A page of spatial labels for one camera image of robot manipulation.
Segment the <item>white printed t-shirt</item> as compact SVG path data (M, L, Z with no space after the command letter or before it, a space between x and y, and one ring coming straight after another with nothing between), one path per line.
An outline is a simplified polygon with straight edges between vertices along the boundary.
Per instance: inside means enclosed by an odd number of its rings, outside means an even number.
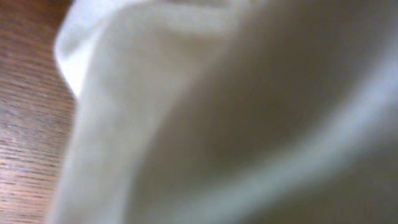
M47 223L396 223L397 2L74 1Z

